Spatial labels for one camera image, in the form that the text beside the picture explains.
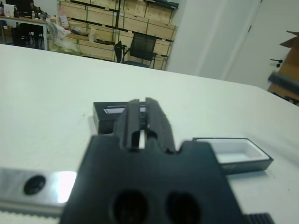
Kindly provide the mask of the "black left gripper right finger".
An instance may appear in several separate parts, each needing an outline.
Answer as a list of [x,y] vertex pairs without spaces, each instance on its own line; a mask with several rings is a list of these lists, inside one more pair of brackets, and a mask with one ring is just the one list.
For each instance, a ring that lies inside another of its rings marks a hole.
[[147,139],[156,139],[164,152],[175,152],[172,128],[160,104],[153,98],[146,98]]

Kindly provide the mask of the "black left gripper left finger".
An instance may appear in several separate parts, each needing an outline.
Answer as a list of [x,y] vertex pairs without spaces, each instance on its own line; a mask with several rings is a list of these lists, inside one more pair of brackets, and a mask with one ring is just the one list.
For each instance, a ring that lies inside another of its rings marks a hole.
[[127,103],[114,125],[114,136],[119,138],[121,149],[139,149],[140,102],[138,99]]

